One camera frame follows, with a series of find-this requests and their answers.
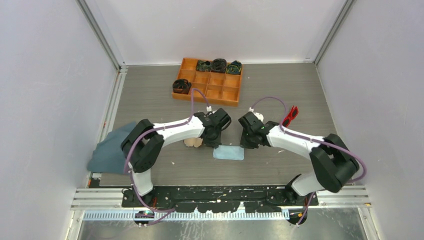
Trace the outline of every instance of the red object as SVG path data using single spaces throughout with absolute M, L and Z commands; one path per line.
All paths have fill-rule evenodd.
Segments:
M 292 106 L 290 112 L 284 118 L 284 121 L 282 121 L 283 127 L 287 128 L 292 122 L 292 120 L 294 120 L 298 114 L 299 114 L 298 106 Z

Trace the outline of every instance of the robotic arm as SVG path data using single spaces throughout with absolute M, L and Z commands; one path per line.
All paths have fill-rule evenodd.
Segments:
M 164 127 L 162 130 L 147 134 L 142 141 L 138 142 L 129 160 L 132 179 L 140 196 L 146 195 L 153 189 L 151 168 L 163 147 L 188 138 L 202 138 L 205 146 L 217 148 L 221 144 L 223 127 L 231 123 L 231 118 L 227 112 L 219 108 L 207 114 L 197 112 L 187 124 L 170 127 L 187 121 L 186 118 L 168 123 L 151 123 L 148 119 L 143 119 L 122 142 L 121 149 L 127 157 L 131 146 L 142 133 L 152 128 Z
M 359 170 L 358 162 L 348 154 L 284 133 L 279 123 L 268 121 L 264 124 L 261 116 L 260 113 L 249 111 L 238 119 L 243 127 L 240 146 L 246 149 L 255 149 L 259 145 L 282 148 L 310 159 L 312 162 L 313 172 L 299 174 L 286 185 L 283 195 L 290 202 L 323 189 L 337 193 Z M 322 137 L 293 130 L 290 132 L 348 149 L 336 134 Z

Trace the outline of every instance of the dark blue folded cloth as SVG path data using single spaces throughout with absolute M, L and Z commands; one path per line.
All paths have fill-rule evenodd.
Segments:
M 87 170 L 93 173 L 124 174 L 125 157 L 121 150 L 121 143 L 136 127 L 136 122 L 128 123 L 115 129 L 97 144 Z

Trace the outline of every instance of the table surface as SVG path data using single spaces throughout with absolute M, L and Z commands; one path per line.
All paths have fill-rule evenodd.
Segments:
M 114 122 L 119 128 L 129 122 L 149 119 L 168 123 L 187 118 L 190 102 L 173 99 L 172 82 L 180 66 L 130 66 Z M 299 114 L 289 128 L 305 134 L 327 136 L 336 133 L 326 98 L 312 63 L 245 64 L 238 107 L 220 107 L 231 116 L 232 124 L 222 133 L 223 145 L 240 144 L 242 127 L 237 119 L 265 96 L 283 99 L 290 110 Z M 206 112 L 204 103 L 195 103 L 195 111 Z M 255 111 L 264 121 L 279 122 L 284 115 L 280 102 L 267 99 Z M 152 167 L 154 185 L 273 185 L 287 184 L 298 174 L 312 170 L 311 162 L 284 149 L 260 146 L 245 149 L 244 160 L 214 159 L 209 147 L 187 147 L 175 142 L 162 149 Z M 129 185 L 125 175 L 103 173 L 101 186 Z

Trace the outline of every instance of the light blue cloth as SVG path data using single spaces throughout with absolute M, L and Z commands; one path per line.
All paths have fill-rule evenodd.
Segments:
M 121 150 L 121 143 L 136 127 L 136 122 L 128 123 L 115 129 L 93 151 L 87 170 L 93 173 L 124 174 L 125 157 Z
M 220 145 L 213 150 L 213 157 L 224 160 L 243 160 L 245 149 L 240 146 Z

